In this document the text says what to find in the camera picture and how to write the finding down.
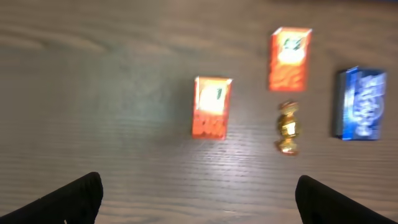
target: dark wood surface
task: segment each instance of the dark wood surface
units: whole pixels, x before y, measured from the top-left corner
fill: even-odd
[[[398,221],[398,5],[367,1],[0,0],[0,215],[90,172],[97,223],[300,223],[307,174]],[[308,90],[266,90],[269,35],[313,28]],[[382,139],[329,137],[332,80],[389,73]],[[190,137],[193,79],[233,78],[226,141]],[[299,102],[285,157],[277,105]]]

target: gold wrapped candy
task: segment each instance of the gold wrapped candy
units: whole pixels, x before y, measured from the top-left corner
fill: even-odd
[[[278,130],[283,139],[281,139],[277,146],[281,153],[294,156],[298,152],[296,143],[293,138],[296,138],[300,133],[300,126],[294,117],[294,112],[298,110],[296,102],[288,101],[280,106],[282,116],[278,120]]]

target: blue candy wrapper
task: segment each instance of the blue candy wrapper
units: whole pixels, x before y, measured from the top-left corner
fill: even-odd
[[[386,73],[354,67],[339,74],[336,135],[342,140],[377,140],[384,112]]]

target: orange candy box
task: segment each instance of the orange candy box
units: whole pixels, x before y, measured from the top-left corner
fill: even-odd
[[[303,91],[307,79],[307,49],[311,29],[281,27],[271,38],[269,89]]]
[[[193,105],[192,136],[225,139],[229,115],[229,78],[197,77]]]

